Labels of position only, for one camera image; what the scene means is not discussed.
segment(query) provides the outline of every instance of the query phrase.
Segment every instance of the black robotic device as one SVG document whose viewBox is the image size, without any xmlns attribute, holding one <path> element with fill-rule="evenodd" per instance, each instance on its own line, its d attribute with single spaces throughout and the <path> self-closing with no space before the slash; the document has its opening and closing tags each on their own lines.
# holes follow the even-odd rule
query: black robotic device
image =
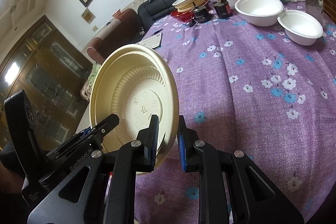
<svg viewBox="0 0 336 224">
<path fill-rule="evenodd" d="M 154 170 L 159 119 L 118 151 L 102 153 L 104 136 L 119 124 L 109 115 L 46 155 L 34 135 L 34 114 L 22 90 L 5 101 L 9 131 L 26 174 L 22 195 L 34 208 L 28 224 L 133 224 L 136 172 Z M 184 172 L 199 172 L 199 224 L 228 224 L 222 172 L 235 224 L 303 224 L 285 195 L 242 151 L 216 150 L 199 140 L 180 116 Z"/>
</svg>

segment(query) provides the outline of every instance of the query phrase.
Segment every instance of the floral tablecloth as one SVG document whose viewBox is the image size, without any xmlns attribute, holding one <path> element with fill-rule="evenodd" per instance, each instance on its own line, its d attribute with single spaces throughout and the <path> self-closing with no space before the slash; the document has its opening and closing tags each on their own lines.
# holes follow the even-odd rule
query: floral tablecloth
<svg viewBox="0 0 336 224">
<path fill-rule="evenodd" d="M 245 151 L 305 221 L 336 180 L 336 26 L 325 22 L 310 47 L 279 24 L 256 27 L 237 12 L 192 28 L 166 16 L 145 37 L 163 29 L 157 52 L 173 72 L 187 126 L 219 150 Z M 174 144 L 159 168 L 137 177 L 135 218 L 198 223 L 198 196 L 198 174 L 182 172 Z"/>
</svg>

